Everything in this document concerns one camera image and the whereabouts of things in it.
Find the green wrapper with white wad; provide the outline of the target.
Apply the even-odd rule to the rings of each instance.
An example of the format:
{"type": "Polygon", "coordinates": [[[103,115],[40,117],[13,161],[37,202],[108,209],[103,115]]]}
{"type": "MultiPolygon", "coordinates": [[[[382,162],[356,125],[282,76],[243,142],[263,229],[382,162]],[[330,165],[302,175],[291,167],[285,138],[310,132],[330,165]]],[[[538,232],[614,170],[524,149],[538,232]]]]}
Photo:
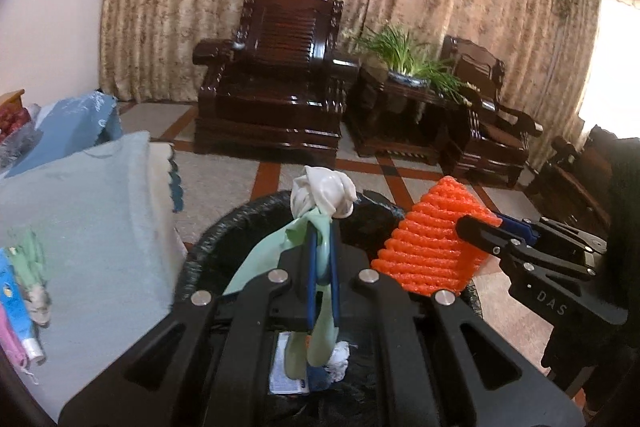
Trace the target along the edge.
{"type": "Polygon", "coordinates": [[[352,214],[356,200],[356,186],[347,174],[326,167],[305,167],[293,181],[293,220],[258,242],[224,288],[227,295],[242,291],[257,275],[276,269],[280,254],[299,247],[302,259],[309,263],[302,276],[306,331],[294,333],[293,339],[300,343],[294,353],[300,357],[306,348],[311,366],[325,365],[337,344],[340,284],[332,225],[352,214]]]}

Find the dark wooden side table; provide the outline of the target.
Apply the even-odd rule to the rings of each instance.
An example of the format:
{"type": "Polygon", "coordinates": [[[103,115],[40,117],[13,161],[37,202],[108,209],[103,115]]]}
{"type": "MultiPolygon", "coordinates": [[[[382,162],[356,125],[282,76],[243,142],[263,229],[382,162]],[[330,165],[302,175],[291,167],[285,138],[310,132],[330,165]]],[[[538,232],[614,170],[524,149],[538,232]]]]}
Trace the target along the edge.
{"type": "Polygon", "coordinates": [[[363,65],[348,91],[344,121],[361,157],[386,154],[436,165],[448,143],[447,119],[459,107],[430,88],[391,80],[382,67],[363,65]]]}

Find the light blue table cloth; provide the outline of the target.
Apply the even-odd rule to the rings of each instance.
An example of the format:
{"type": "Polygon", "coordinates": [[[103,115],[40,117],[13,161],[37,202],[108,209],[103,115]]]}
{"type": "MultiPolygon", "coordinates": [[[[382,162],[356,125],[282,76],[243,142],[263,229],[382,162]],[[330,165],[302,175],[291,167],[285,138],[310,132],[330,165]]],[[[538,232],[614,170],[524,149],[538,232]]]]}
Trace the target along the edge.
{"type": "Polygon", "coordinates": [[[136,132],[1,182],[2,246],[32,233],[44,252],[46,358],[26,386],[50,418],[168,313],[186,257],[172,156],[136,132]]]}

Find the orange foam net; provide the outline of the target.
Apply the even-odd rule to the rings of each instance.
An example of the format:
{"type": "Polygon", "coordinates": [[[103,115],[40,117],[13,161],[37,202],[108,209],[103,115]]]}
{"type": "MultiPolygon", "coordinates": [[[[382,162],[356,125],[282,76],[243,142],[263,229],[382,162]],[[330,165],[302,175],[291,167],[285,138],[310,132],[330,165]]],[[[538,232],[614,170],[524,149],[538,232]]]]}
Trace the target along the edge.
{"type": "Polygon", "coordinates": [[[459,239],[456,224],[465,216],[501,225],[501,219],[465,185],[444,176],[399,222],[371,268],[393,277],[410,293],[429,296],[447,289],[461,294],[488,257],[459,239]]]}

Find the blue plastic bag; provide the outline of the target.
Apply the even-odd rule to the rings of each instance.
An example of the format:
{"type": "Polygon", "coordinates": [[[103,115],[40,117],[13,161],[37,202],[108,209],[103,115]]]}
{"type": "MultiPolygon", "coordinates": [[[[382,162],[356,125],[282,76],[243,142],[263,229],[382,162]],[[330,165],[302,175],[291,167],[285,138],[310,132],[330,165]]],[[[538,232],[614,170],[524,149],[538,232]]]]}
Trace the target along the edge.
{"type": "Polygon", "coordinates": [[[92,91],[64,98],[36,120],[35,146],[9,167],[5,178],[49,164],[82,150],[122,137],[122,123],[114,96],[92,91]]]}

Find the pink packet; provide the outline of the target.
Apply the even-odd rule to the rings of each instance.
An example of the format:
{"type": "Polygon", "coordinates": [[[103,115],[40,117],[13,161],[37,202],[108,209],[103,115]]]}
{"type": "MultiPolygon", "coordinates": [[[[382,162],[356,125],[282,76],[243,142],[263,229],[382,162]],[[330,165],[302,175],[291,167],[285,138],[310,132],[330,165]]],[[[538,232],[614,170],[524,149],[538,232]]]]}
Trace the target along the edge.
{"type": "Polygon", "coordinates": [[[38,379],[28,369],[28,358],[23,346],[15,335],[14,330],[6,315],[4,306],[0,305],[0,343],[1,347],[8,357],[14,369],[26,375],[36,386],[39,385],[38,379]]]}

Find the black lined trash bin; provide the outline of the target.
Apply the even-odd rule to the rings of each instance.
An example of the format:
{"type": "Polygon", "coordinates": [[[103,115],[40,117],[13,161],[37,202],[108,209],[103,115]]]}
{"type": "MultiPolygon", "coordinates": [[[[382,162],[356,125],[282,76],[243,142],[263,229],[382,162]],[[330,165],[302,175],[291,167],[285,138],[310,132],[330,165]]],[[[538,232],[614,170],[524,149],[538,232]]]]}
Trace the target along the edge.
{"type": "MultiPolygon", "coordinates": [[[[231,210],[209,227],[191,249],[178,278],[177,303],[192,291],[203,288],[218,297],[230,283],[247,255],[270,233],[292,220],[289,191],[259,197],[231,210]]],[[[369,257],[405,218],[406,212],[381,194],[363,191],[352,215],[340,222],[342,241],[365,251],[369,257]]],[[[456,358],[446,347],[442,326],[432,309],[423,311],[423,323],[434,334],[423,341],[427,362],[434,377],[435,398],[444,426],[471,426],[475,421],[469,392],[462,377],[454,373],[456,358]]],[[[338,339],[349,344],[349,365],[345,378],[331,388],[309,395],[270,395],[265,399],[259,426],[377,426],[378,399],[382,390],[375,374],[378,354],[373,337],[361,327],[346,329],[338,339]]]]}

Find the green potted plant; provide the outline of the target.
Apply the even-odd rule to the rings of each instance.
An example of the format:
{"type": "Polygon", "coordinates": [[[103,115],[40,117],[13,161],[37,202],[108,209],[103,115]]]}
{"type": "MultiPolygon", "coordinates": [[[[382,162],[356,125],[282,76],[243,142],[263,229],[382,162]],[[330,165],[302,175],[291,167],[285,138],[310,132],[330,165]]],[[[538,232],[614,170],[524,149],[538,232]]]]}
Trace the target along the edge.
{"type": "Polygon", "coordinates": [[[366,26],[349,38],[358,52],[382,63],[394,81],[407,87],[430,88],[454,103],[471,105],[463,94],[469,85],[451,72],[451,61],[434,58],[431,43],[416,40],[409,29],[385,23],[378,29],[366,26]]]}

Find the blue white tube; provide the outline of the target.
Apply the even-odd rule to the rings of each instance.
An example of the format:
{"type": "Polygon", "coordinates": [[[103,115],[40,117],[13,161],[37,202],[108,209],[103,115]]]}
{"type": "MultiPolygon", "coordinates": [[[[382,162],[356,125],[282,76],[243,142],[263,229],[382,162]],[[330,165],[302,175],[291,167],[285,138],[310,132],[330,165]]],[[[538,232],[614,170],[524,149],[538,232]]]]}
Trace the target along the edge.
{"type": "Polygon", "coordinates": [[[22,346],[30,363],[44,360],[44,352],[36,338],[34,325],[29,316],[13,267],[1,249],[1,303],[6,310],[13,332],[22,346]]]}

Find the red fruit bag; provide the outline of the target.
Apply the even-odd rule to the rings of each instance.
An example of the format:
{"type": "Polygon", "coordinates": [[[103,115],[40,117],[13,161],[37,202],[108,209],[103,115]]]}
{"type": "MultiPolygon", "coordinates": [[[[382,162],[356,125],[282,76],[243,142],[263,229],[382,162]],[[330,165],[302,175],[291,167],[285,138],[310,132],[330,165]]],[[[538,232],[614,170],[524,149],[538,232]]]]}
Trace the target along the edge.
{"type": "Polygon", "coordinates": [[[40,107],[25,105],[25,90],[15,90],[1,95],[0,168],[10,169],[39,142],[41,132],[37,128],[40,107]]]}

